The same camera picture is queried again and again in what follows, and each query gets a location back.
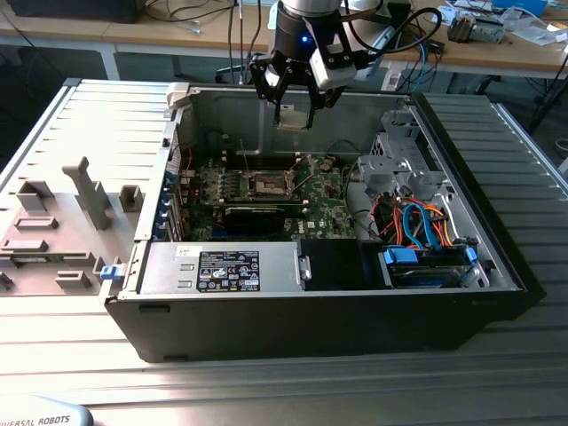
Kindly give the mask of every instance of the table leg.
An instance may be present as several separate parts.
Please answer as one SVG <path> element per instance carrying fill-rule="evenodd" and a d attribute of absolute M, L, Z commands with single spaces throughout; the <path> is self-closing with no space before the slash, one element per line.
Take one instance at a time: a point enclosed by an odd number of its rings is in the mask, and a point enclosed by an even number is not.
<path fill-rule="evenodd" d="M 402 72 L 407 69 L 408 62 L 401 60 L 384 61 L 383 65 L 387 68 L 387 73 L 384 76 L 382 91 L 395 91 L 398 87 L 398 82 L 402 76 Z"/>
<path fill-rule="evenodd" d="M 114 57 L 114 54 L 116 53 L 114 44 L 102 44 L 99 47 L 99 53 L 100 57 L 103 59 L 103 65 L 105 66 L 107 80 L 120 80 L 121 76 L 118 73 L 118 67 L 116 66 L 116 59 Z"/>

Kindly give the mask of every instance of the desk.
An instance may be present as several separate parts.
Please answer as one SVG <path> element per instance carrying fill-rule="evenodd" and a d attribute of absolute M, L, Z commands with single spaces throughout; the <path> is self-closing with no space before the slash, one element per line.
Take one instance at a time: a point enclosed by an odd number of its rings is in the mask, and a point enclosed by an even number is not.
<path fill-rule="evenodd" d="M 416 7 L 436 6 L 441 0 L 415 0 Z M 179 14 L 180 17 L 194 16 L 219 7 L 211 2 L 208 7 L 197 8 Z M 187 5 L 187 0 L 170 0 L 173 10 Z M 90 20 L 59 20 L 48 18 L 20 18 L 14 16 L 5 0 L 0 5 L 10 20 L 38 47 L 79 49 L 98 51 L 101 55 L 107 77 L 120 79 L 114 54 L 117 52 L 151 53 L 179 56 L 228 57 L 227 28 L 229 13 L 220 12 L 200 20 L 201 34 L 195 34 L 168 22 L 141 17 L 137 24 L 117 24 Z M 255 51 L 267 51 L 270 39 L 266 28 L 268 7 L 262 8 L 263 25 L 256 41 Z M 157 4 L 151 11 L 166 18 L 163 5 Z M 248 48 L 256 30 L 256 7 L 243 7 L 245 46 Z M 568 11 L 548 10 L 545 20 L 568 20 Z M 431 24 L 422 20 L 424 28 Z M 481 75 L 514 75 L 520 77 L 553 78 L 562 61 L 563 46 L 554 43 L 540 47 L 507 34 L 501 44 L 468 43 L 457 44 L 447 40 L 446 28 L 442 27 L 435 37 L 446 43 L 446 51 L 438 65 L 439 71 Z M 0 15 L 0 44 L 28 45 Z M 239 22 L 233 24 L 233 48 L 238 55 Z M 393 90 L 398 84 L 400 72 L 412 67 L 418 59 L 418 51 L 411 50 L 386 55 L 381 67 L 387 68 L 383 89 Z"/>

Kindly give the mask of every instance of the power supply label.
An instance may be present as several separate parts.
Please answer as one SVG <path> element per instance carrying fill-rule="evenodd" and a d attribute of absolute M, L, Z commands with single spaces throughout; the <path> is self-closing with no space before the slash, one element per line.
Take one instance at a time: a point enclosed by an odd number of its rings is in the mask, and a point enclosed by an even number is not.
<path fill-rule="evenodd" d="M 201 293 L 260 291 L 257 251 L 202 251 L 199 256 Z"/>

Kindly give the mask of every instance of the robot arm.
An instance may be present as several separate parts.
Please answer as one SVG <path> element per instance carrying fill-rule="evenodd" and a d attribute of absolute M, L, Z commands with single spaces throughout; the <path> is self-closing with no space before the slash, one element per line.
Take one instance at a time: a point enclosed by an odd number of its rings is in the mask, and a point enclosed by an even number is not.
<path fill-rule="evenodd" d="M 289 85 L 307 87 L 311 108 L 306 129 L 311 128 L 316 110 L 331 108 L 358 70 L 369 67 L 384 52 L 384 47 L 414 19 L 414 13 L 396 30 L 391 18 L 377 15 L 383 0 L 375 7 L 342 15 L 342 0 L 280 0 L 276 19 L 274 47 L 270 56 L 256 58 L 249 68 L 260 99 L 276 108 L 274 122 L 280 122 L 280 103 Z M 373 21 L 380 44 L 369 46 L 354 31 L 354 20 Z M 354 51 L 350 38 L 364 49 Z"/>

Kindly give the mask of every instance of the sticker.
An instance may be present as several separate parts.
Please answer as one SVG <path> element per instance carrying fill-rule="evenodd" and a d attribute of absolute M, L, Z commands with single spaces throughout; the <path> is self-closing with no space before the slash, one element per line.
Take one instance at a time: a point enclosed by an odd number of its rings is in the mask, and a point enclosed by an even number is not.
<path fill-rule="evenodd" d="M 202 293 L 260 291 L 260 263 L 257 251 L 201 251 L 201 247 L 199 249 L 198 291 Z"/>
<path fill-rule="evenodd" d="M 177 246 L 176 257 L 198 257 L 203 246 Z"/>
<path fill-rule="evenodd" d="M 12 257 L 15 264 L 45 264 L 47 259 L 45 257 Z"/>

